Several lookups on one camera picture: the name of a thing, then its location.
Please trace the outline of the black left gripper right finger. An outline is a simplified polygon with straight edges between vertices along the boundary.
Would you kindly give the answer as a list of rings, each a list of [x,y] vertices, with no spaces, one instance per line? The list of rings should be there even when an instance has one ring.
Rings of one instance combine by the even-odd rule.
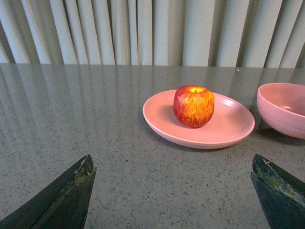
[[[269,159],[256,154],[251,181],[272,229],[305,227],[305,183]]]

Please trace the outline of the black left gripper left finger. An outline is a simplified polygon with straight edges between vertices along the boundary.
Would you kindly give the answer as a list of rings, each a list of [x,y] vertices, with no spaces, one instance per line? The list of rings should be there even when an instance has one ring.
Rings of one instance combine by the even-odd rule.
[[[20,208],[1,220],[2,229],[82,229],[96,167],[86,155]]]

